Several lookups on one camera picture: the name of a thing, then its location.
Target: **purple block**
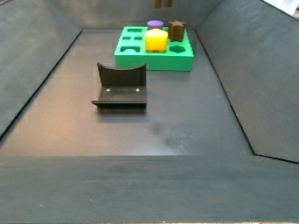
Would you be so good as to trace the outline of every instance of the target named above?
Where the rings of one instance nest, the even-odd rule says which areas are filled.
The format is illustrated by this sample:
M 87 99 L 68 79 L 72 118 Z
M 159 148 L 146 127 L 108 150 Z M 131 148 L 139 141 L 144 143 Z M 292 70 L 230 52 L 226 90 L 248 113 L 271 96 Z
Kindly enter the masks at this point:
M 152 20 L 147 22 L 147 30 L 152 30 L 152 29 L 163 29 L 164 28 L 164 22 L 159 21 L 159 20 Z

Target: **yellow cube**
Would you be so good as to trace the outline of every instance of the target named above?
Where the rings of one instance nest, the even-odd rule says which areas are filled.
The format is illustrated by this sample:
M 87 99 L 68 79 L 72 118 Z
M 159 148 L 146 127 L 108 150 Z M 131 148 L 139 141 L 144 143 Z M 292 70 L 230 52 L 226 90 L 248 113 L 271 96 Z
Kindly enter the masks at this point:
M 168 32 L 152 29 L 144 33 L 144 49 L 147 52 L 164 53 L 168 43 Z

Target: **brown star block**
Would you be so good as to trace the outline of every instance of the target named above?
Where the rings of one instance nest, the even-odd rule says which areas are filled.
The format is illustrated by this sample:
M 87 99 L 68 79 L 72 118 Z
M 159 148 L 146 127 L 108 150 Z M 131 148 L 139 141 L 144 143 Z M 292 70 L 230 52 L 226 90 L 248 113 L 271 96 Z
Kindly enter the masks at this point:
M 168 22 L 168 39 L 171 41 L 183 42 L 184 27 L 184 22 L 179 22 L 178 20 Z

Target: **black object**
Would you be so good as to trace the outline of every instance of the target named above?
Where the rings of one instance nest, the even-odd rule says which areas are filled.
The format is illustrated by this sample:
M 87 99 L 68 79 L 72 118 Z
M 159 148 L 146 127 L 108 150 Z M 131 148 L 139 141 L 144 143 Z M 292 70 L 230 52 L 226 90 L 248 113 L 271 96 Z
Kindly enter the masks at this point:
M 103 106 L 146 107 L 146 64 L 130 69 L 115 69 L 97 63 L 101 89 L 96 101 Z

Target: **green shape sorter block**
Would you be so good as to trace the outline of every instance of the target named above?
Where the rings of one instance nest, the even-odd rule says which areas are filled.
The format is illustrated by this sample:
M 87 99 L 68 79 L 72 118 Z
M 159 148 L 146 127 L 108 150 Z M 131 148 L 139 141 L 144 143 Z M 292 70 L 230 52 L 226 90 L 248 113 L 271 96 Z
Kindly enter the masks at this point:
M 116 67 L 132 68 L 146 63 L 147 70 L 191 71 L 194 54 L 187 32 L 183 42 L 168 39 L 167 51 L 160 53 L 146 51 L 146 31 L 143 26 L 124 27 L 115 50 Z

